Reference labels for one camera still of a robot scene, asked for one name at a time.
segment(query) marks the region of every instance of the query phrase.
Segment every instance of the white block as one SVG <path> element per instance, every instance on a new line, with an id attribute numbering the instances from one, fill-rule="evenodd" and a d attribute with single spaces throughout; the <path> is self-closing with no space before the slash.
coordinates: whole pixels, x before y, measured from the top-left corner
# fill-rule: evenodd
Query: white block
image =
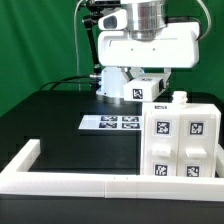
<path id="1" fill-rule="evenodd" d="M 141 175 L 176 176 L 180 112 L 172 106 L 143 103 Z"/>
<path id="2" fill-rule="evenodd" d="M 182 108 L 178 176 L 214 177 L 220 116 L 211 104 L 186 104 Z"/>
<path id="3" fill-rule="evenodd" d="M 165 89 L 160 89 L 160 80 L 165 74 L 144 74 L 124 85 L 124 100 L 138 102 L 152 102 Z"/>
<path id="4" fill-rule="evenodd" d="M 207 153 L 204 149 L 196 149 L 196 148 L 188 148 L 186 149 L 186 154 L 188 158 L 192 159 L 205 159 L 207 157 Z"/>

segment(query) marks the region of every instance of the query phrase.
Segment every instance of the black table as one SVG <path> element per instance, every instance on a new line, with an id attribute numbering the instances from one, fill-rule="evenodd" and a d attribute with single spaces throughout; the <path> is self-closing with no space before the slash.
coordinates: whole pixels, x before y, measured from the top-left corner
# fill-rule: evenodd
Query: black table
<path id="1" fill-rule="evenodd" d="M 193 103 L 223 104 L 191 93 Z M 170 102 L 164 94 L 157 99 Z M 141 115 L 141 104 L 99 102 L 91 92 L 42 91 L 0 118 L 0 169 L 31 138 L 41 155 L 31 168 L 44 172 L 139 174 L 140 131 L 78 130 L 83 115 Z M 223 128 L 220 144 L 223 145 Z M 0 196 L 0 223 L 221 223 L 224 203 L 174 200 Z"/>

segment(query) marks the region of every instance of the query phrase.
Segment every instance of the white border frame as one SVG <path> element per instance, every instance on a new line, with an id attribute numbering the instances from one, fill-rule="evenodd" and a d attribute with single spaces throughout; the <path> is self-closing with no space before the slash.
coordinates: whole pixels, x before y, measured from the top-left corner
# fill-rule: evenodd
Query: white border frame
<path id="1" fill-rule="evenodd" d="M 224 202 L 220 145 L 216 171 L 222 178 L 28 172 L 39 155 L 40 141 L 30 140 L 1 172 L 0 194 Z"/>

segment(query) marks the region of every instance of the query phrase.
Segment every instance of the green backdrop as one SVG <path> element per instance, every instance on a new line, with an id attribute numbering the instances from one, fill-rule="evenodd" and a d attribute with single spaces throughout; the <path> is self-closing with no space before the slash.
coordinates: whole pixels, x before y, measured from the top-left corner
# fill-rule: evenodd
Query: green backdrop
<path id="1" fill-rule="evenodd" d="M 224 101 L 224 1 L 204 0 L 213 21 L 200 42 L 200 62 L 193 69 L 176 69 L 170 91 L 208 92 Z M 75 0 L 0 0 L 0 115 L 41 85 L 76 74 L 73 13 Z M 78 14 L 81 74 L 92 72 L 86 31 Z M 168 0 L 170 16 L 206 17 L 196 0 Z"/>

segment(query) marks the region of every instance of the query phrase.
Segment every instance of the black cable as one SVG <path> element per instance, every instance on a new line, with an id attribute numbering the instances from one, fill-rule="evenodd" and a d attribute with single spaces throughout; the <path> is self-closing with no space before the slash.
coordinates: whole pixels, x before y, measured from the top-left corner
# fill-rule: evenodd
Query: black cable
<path id="1" fill-rule="evenodd" d="M 48 83 L 44 84 L 43 86 L 41 86 L 41 88 L 39 89 L 39 91 L 42 91 L 43 88 L 46 87 L 46 86 L 48 86 L 48 85 L 57 84 L 57 86 L 58 86 L 58 85 L 63 84 L 63 83 L 65 83 L 65 84 L 86 84 L 86 85 L 90 84 L 89 82 L 70 82 L 70 81 L 48 82 Z"/>
<path id="2" fill-rule="evenodd" d="M 71 77 L 68 77 L 68 78 L 65 78 L 65 79 L 61 79 L 59 82 L 70 81 L 70 80 L 75 80 L 75 79 L 85 79 L 85 78 L 89 78 L 89 76 L 88 75 L 71 76 Z M 60 84 L 61 83 L 55 82 L 55 84 L 50 88 L 50 90 L 54 90 Z"/>

